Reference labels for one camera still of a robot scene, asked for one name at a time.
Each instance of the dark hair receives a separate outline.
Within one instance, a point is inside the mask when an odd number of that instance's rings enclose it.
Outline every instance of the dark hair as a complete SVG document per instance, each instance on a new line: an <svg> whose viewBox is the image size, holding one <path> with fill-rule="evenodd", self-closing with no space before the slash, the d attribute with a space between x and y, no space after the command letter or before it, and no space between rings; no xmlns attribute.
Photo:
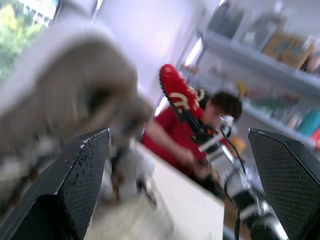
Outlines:
<svg viewBox="0 0 320 240"><path fill-rule="evenodd" d="M240 99L227 92L218 92L210 98L211 104L219 108L226 115L230 115L236 122L242 114L242 103Z"/></svg>

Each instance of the hand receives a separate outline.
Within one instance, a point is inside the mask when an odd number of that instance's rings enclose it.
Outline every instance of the hand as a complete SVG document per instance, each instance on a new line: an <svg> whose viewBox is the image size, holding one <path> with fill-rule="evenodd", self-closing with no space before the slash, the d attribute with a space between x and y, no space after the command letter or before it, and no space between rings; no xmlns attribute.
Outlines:
<svg viewBox="0 0 320 240"><path fill-rule="evenodd" d="M174 156L183 166L186 167L191 167L196 162L196 158L192 151L182 146L175 148Z"/></svg>
<svg viewBox="0 0 320 240"><path fill-rule="evenodd" d="M193 166L193 174L200 180L206 179L210 174L210 169L208 166L201 164L195 164Z"/></svg>

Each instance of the red shirt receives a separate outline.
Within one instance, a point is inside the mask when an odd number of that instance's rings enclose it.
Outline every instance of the red shirt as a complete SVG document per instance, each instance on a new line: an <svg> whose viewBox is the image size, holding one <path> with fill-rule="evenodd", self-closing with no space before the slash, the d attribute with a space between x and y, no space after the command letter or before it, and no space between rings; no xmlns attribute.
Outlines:
<svg viewBox="0 0 320 240"><path fill-rule="evenodd" d="M199 145L194 143L192 139L193 132L189 125L186 122L179 121L171 106L163 110L154 121L156 121L176 143L190 149L198 161L206 157L206 153L200 152L198 149ZM142 144L184 174L191 174L190 170L180 165L178 160L169 151L158 146L147 134L145 134Z"/></svg>

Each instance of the window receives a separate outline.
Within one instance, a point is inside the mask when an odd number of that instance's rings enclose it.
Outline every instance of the window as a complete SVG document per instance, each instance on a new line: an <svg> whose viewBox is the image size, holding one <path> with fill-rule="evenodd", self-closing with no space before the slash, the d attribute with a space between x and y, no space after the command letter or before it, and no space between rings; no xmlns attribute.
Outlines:
<svg viewBox="0 0 320 240"><path fill-rule="evenodd" d="M48 22L34 19L52 19L57 0L0 0L0 87L7 80L15 59L28 47Z"/></svg>

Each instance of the white wall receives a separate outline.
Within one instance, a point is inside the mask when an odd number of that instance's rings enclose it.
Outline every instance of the white wall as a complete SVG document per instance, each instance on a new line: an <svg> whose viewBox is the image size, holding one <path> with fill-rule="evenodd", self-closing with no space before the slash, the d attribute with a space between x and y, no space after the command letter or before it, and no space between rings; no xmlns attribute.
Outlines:
<svg viewBox="0 0 320 240"><path fill-rule="evenodd" d="M139 90L156 105L161 65L175 64L204 6L219 0L104 0L98 17L135 61Z"/></svg>

